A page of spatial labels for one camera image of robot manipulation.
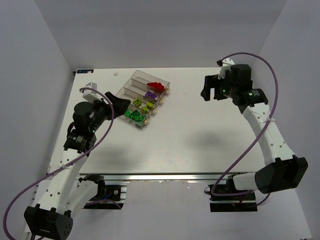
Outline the red large lego brick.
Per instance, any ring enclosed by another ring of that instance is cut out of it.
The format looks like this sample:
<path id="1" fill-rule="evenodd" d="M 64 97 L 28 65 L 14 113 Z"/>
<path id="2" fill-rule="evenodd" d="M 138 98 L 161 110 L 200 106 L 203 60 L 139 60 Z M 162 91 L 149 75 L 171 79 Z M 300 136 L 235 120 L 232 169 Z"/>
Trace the red large lego brick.
<path id="1" fill-rule="evenodd" d="M 149 82 L 147 85 L 155 90 L 158 90 L 158 86 L 163 86 L 160 82 Z"/>

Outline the red square lego brick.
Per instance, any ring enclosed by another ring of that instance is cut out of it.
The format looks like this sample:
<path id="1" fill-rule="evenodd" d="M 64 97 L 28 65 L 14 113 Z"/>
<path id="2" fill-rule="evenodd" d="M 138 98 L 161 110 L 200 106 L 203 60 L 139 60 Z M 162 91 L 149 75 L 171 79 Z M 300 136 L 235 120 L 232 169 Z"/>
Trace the red square lego brick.
<path id="1" fill-rule="evenodd" d="M 158 86 L 157 89 L 161 92 L 163 92 L 165 90 L 165 87 L 164 86 Z"/>

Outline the lime square lego brick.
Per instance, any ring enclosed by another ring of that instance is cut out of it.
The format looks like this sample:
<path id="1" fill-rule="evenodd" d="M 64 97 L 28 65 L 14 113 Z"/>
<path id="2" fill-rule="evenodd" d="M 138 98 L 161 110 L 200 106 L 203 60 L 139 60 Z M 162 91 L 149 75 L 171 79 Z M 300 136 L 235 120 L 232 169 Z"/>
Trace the lime square lego brick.
<path id="1" fill-rule="evenodd" d="M 135 106 L 139 107 L 142 104 L 142 102 L 138 98 L 136 98 L 136 99 L 133 100 L 133 104 Z"/>

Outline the green and lime lego stack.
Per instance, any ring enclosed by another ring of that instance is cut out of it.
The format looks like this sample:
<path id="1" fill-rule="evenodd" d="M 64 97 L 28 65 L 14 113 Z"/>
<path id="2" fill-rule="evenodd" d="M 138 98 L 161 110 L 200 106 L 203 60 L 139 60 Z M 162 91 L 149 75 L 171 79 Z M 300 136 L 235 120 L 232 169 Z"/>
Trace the green and lime lego stack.
<path id="1" fill-rule="evenodd" d="M 149 110 L 152 110 L 154 108 L 154 104 L 151 103 L 151 102 L 147 102 L 146 103 L 146 107 L 149 109 Z"/>

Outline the green square lego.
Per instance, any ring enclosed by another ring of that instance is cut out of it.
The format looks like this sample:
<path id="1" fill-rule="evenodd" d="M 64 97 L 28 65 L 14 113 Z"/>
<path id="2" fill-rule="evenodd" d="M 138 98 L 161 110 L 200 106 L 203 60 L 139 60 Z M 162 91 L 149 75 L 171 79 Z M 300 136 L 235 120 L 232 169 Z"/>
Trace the green square lego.
<path id="1" fill-rule="evenodd" d="M 124 113 L 124 116 L 127 117 L 127 118 L 132 118 L 131 116 L 131 112 L 129 110 L 127 110 L 125 113 Z"/>

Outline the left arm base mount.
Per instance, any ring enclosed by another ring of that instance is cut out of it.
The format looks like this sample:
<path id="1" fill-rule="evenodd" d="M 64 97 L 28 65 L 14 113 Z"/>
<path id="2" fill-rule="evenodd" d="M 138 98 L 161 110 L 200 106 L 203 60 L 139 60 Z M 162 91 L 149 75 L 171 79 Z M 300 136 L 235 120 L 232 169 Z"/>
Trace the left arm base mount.
<path id="1" fill-rule="evenodd" d="M 106 183 L 104 176 L 88 174 L 78 179 L 78 187 L 84 181 L 94 182 L 97 186 L 96 194 L 88 201 L 83 209 L 120 210 L 125 201 L 124 185 Z"/>

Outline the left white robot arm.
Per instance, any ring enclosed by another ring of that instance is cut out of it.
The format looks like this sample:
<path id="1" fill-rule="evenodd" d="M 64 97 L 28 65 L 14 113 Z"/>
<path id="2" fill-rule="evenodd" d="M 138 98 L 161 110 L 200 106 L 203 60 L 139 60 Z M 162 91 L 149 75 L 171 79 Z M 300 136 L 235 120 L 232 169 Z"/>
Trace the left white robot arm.
<path id="1" fill-rule="evenodd" d="M 82 102 L 73 109 L 68 126 L 60 167 L 55 170 L 50 184 L 35 206 L 29 206 L 24 218 L 31 239 L 65 240 L 71 233 L 79 211 L 90 201 L 98 202 L 107 195 L 105 179 L 89 174 L 79 180 L 71 193 L 83 164 L 97 142 L 96 132 L 104 121 L 112 122 L 127 111 L 130 100 L 118 98 L 111 92 L 98 97 L 92 90 L 83 91 Z"/>

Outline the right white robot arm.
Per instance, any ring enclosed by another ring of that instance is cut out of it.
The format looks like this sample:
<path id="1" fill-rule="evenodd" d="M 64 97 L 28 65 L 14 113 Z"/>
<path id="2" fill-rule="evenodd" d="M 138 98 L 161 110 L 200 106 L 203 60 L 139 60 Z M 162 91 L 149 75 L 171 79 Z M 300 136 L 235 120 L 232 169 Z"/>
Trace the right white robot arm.
<path id="1" fill-rule="evenodd" d="M 207 75 L 200 93 L 209 101 L 231 99 L 247 120 L 256 136 L 265 166 L 257 172 L 229 176 L 226 192 L 221 196 L 237 196 L 246 192 L 263 194 L 295 189 L 301 182 L 308 163 L 287 145 L 272 119 L 269 101 L 260 88 L 253 88 L 252 69 L 247 64 L 223 66 L 219 74 Z"/>

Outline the green square lego upside-down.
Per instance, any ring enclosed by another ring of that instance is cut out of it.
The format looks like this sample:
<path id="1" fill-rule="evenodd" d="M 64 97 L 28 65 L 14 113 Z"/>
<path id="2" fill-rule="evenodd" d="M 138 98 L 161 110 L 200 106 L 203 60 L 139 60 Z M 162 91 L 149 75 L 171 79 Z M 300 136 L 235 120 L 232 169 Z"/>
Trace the green square lego upside-down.
<path id="1" fill-rule="evenodd" d="M 134 110 L 130 113 L 130 116 L 132 119 L 134 119 L 135 117 L 139 117 L 140 116 L 140 112 L 138 110 Z"/>

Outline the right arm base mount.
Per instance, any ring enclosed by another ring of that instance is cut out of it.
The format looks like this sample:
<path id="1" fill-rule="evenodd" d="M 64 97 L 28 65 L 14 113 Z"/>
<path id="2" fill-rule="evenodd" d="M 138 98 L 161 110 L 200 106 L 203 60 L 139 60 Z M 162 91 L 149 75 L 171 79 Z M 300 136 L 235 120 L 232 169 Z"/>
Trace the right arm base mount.
<path id="1" fill-rule="evenodd" d="M 239 213 L 257 212 L 256 195 L 254 193 L 239 196 L 214 196 L 211 193 L 212 185 L 208 185 L 203 191 L 209 196 L 211 213 Z"/>

